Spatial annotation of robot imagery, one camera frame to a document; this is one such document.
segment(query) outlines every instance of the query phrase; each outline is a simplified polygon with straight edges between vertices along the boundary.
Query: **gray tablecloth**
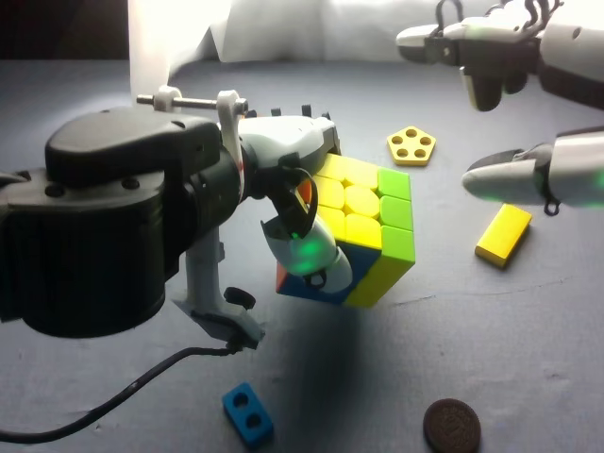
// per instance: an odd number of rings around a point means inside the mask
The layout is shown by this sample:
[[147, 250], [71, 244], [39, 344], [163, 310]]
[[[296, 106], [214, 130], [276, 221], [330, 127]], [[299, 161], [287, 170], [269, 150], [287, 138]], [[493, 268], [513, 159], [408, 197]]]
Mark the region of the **gray tablecloth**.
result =
[[[369, 311], [279, 296], [260, 230], [272, 206], [246, 201], [221, 228], [221, 278], [257, 297], [259, 349], [188, 359], [70, 438], [0, 452], [244, 451], [220, 401], [242, 381], [273, 417], [276, 438], [262, 451], [428, 451], [424, 411], [443, 397], [476, 410], [483, 452], [602, 451], [604, 214], [528, 208], [530, 233], [500, 271], [474, 256], [499, 206], [460, 183], [476, 159], [600, 125], [601, 112], [532, 81], [478, 113], [457, 71], [405, 64], [196, 63], [172, 83], [188, 96], [234, 88], [264, 114], [328, 110], [344, 154], [386, 167], [387, 135], [414, 125], [436, 137], [429, 165], [407, 170], [417, 263]], [[129, 103], [126, 62], [0, 62], [0, 87], [0, 168], [10, 171], [43, 165], [63, 122]], [[169, 292], [184, 282], [181, 271]], [[0, 327], [0, 344], [0, 427], [13, 430], [57, 428], [178, 349], [219, 345], [170, 303], [108, 338], [47, 338], [16, 322]]]

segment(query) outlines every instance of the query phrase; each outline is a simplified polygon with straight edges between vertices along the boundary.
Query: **white backdrop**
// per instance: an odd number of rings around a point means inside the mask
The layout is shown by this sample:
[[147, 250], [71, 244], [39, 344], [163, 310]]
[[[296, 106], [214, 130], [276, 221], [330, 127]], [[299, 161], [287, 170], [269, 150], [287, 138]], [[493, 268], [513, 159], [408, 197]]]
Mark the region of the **white backdrop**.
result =
[[[463, 0], [481, 16], [497, 0]], [[438, 0], [128, 0], [133, 93], [202, 58], [211, 29], [224, 62], [305, 59], [401, 61], [398, 32], [434, 23]], [[452, 6], [445, 18], [454, 19]]]

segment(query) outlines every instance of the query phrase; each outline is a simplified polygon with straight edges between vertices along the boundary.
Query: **green cube tile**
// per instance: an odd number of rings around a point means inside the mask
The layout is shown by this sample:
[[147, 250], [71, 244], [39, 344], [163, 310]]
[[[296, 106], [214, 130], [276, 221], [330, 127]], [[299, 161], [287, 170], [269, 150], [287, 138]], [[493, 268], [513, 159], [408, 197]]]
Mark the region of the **green cube tile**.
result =
[[413, 232], [407, 229], [383, 226], [381, 228], [381, 255], [382, 257], [415, 262], [415, 245]]
[[382, 196], [379, 200], [379, 221], [388, 227], [413, 231], [411, 201]]
[[388, 168], [377, 172], [377, 193], [411, 201], [411, 182], [409, 175]]

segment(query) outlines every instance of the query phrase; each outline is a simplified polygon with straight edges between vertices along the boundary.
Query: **blue block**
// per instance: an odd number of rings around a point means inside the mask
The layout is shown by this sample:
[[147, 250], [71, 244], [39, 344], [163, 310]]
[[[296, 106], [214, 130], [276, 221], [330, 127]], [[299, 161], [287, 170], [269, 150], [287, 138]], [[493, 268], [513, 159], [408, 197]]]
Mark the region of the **blue block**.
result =
[[248, 448], [260, 446], [273, 435], [271, 417], [247, 382], [225, 394], [223, 406]]
[[319, 290], [306, 286], [304, 278], [288, 274], [281, 286], [277, 288], [277, 292], [283, 295], [317, 300], [333, 305], [342, 305], [379, 258], [380, 251], [340, 241], [337, 244], [342, 248], [352, 268], [352, 283], [348, 288], [333, 294], [322, 293]]

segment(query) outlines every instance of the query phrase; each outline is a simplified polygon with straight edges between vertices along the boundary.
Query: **brown round cookie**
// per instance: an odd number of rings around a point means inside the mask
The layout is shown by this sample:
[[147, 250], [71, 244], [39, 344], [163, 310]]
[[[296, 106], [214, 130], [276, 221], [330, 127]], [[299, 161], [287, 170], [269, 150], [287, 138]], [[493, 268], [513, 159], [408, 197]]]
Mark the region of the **brown round cookie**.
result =
[[480, 445], [480, 421], [462, 401], [441, 399], [424, 415], [424, 435], [438, 453], [475, 453]]

